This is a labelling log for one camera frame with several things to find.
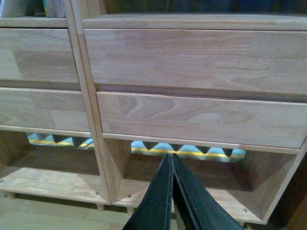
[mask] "wooden drawer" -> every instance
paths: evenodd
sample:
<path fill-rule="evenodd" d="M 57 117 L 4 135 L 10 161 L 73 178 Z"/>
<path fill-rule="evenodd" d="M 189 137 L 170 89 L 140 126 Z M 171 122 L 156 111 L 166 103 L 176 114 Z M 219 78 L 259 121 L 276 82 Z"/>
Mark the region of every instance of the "wooden drawer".
<path fill-rule="evenodd" d="M 95 83 L 307 94 L 307 33 L 85 29 Z"/>
<path fill-rule="evenodd" d="M 300 148 L 307 104 L 98 92 L 103 132 Z"/>
<path fill-rule="evenodd" d="M 67 29 L 0 29 L 0 80 L 78 83 Z"/>
<path fill-rule="evenodd" d="M 89 131 L 81 92 L 0 88 L 0 125 Z"/>

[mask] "wooden panel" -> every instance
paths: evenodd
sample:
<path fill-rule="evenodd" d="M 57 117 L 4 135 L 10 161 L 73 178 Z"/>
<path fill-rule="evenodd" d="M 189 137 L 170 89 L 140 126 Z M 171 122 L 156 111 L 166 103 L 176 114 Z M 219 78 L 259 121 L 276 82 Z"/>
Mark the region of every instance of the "wooden panel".
<path fill-rule="evenodd" d="M 67 28 L 66 18 L 0 18 L 0 27 Z"/>
<path fill-rule="evenodd" d="M 306 32 L 87 29 L 85 38 L 95 83 L 307 94 Z"/>
<path fill-rule="evenodd" d="M 132 154 L 115 205 L 137 207 L 162 157 Z M 236 220 L 264 223 L 246 181 L 243 166 L 234 163 L 183 159 L 214 199 Z"/>
<path fill-rule="evenodd" d="M 93 29 L 209 29 L 306 31 L 306 17 L 246 14 L 109 14 L 83 20 Z"/>
<path fill-rule="evenodd" d="M 26 133 L 55 134 L 55 135 L 63 135 L 63 136 L 70 136 L 70 137 L 84 137 L 84 138 L 92 137 L 90 132 L 47 129 L 47 128 L 31 128 L 31 127 L 21 127 L 21 126 L 0 125 L 0 130 L 26 132 Z"/>
<path fill-rule="evenodd" d="M 106 175 L 105 172 L 111 172 L 111 164 L 109 161 L 109 154 L 104 154 L 103 139 L 101 138 L 102 128 L 100 124 L 99 109 L 96 98 L 96 89 L 92 79 L 90 64 L 87 55 L 87 49 L 85 44 L 85 37 L 82 21 L 82 9 L 80 9 L 79 1 L 66 1 L 67 21 L 69 25 L 69 34 L 71 38 L 71 46 L 75 57 L 76 68 L 80 79 L 80 87 L 84 99 L 85 111 L 87 115 L 87 121 L 91 131 L 91 136 L 94 143 L 95 154 L 97 158 L 98 168 L 103 186 L 106 187 Z M 113 190 L 104 191 L 103 196 L 110 202 L 109 194 L 113 193 Z"/>
<path fill-rule="evenodd" d="M 78 83 L 67 29 L 0 29 L 0 80 Z"/>
<path fill-rule="evenodd" d="M 277 153 L 287 153 L 287 154 L 299 154 L 301 152 L 301 149 L 280 148 L 280 147 L 272 147 L 272 146 L 242 145 L 242 144 L 222 143 L 222 142 L 212 142 L 212 141 L 174 139 L 174 138 L 157 138 L 157 137 L 146 137 L 146 136 L 114 134 L 114 133 L 103 133 L 102 137 L 111 138 L 111 139 L 121 139 L 121 140 L 141 140 L 141 141 L 158 142 L 158 143 L 171 143 L 171 144 L 178 144 L 178 145 L 195 145 L 195 146 L 203 146 L 203 147 L 210 146 L 214 148 L 254 150 L 254 151 L 277 152 Z"/>
<path fill-rule="evenodd" d="M 93 151 L 37 146 L 0 177 L 0 190 L 108 204 Z"/>
<path fill-rule="evenodd" d="M 300 148 L 307 104 L 97 93 L 105 133 Z"/>
<path fill-rule="evenodd" d="M 248 171 L 253 196 L 261 211 L 261 219 L 268 221 L 279 199 L 302 161 L 307 141 L 300 154 L 267 154 L 246 152 L 244 164 Z"/>
<path fill-rule="evenodd" d="M 0 125 L 89 131 L 82 94 L 0 88 Z"/>
<path fill-rule="evenodd" d="M 307 155 L 298 166 L 275 212 L 289 230 L 307 229 Z"/>

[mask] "wooden shelf unit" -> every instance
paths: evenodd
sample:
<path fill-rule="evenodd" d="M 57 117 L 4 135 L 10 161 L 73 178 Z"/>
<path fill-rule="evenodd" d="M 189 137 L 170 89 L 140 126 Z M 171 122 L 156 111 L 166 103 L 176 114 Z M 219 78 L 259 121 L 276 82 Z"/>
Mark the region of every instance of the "wooden shelf unit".
<path fill-rule="evenodd" d="M 0 18 L 0 190 L 110 204 L 70 0 L 67 18 Z M 93 138 L 94 151 L 24 132 Z"/>
<path fill-rule="evenodd" d="M 161 159 L 131 155 L 132 140 L 243 149 L 237 174 L 188 165 L 234 218 L 265 224 L 306 152 L 306 123 L 285 123 L 305 120 L 307 17 L 124 13 L 116 2 L 72 2 L 111 203 L 137 207 Z M 300 118 L 276 110 L 296 105 Z"/>
<path fill-rule="evenodd" d="M 92 137 L 95 148 L 94 158 L 0 142 L 0 189 L 137 207 L 161 158 L 131 154 L 132 140 L 243 149 L 242 165 L 185 161 L 235 219 L 265 224 L 307 150 L 307 18 L 124 14 L 114 2 L 65 0 L 66 19 L 0 19 L 1 132 L 20 146 L 21 132 L 39 132 Z"/>

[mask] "floor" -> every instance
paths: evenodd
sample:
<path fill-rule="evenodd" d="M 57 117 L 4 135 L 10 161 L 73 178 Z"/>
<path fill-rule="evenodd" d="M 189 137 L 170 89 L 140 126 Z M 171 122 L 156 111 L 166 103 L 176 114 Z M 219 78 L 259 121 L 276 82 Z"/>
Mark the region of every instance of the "floor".
<path fill-rule="evenodd" d="M 0 192 L 0 230 L 121 230 L 129 218 L 123 207 L 106 206 L 99 212 L 95 204 L 30 195 L 9 199 Z M 270 223 L 246 224 L 245 228 L 286 230 Z M 174 219 L 171 230 L 177 230 Z"/>

